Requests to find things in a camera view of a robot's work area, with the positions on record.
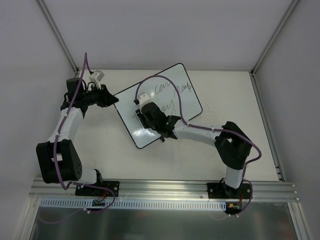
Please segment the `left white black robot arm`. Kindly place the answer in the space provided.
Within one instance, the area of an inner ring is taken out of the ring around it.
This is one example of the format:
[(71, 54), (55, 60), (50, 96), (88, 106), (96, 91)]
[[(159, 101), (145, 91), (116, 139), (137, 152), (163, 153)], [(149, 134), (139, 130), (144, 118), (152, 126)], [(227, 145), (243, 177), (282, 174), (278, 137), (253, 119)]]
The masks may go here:
[(80, 78), (66, 81), (67, 92), (60, 107), (60, 119), (54, 133), (46, 142), (36, 146), (42, 179), (47, 184), (68, 182), (86, 185), (94, 196), (104, 191), (99, 170), (83, 167), (73, 140), (90, 106), (109, 107), (119, 101), (106, 85), (94, 83), (91, 89), (83, 86)]

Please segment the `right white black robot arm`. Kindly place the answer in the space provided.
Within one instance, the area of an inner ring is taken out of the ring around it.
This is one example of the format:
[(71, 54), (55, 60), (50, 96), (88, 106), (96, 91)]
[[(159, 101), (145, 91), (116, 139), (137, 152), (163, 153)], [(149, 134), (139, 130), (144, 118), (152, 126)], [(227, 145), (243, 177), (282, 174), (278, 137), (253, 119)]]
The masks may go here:
[(157, 132), (162, 141), (187, 139), (215, 147), (226, 165), (224, 182), (217, 187), (217, 190), (229, 199), (240, 197), (245, 161), (252, 146), (247, 136), (234, 122), (228, 121), (217, 130), (213, 127), (188, 125), (180, 116), (165, 115), (154, 102), (145, 104), (135, 113), (143, 127)]

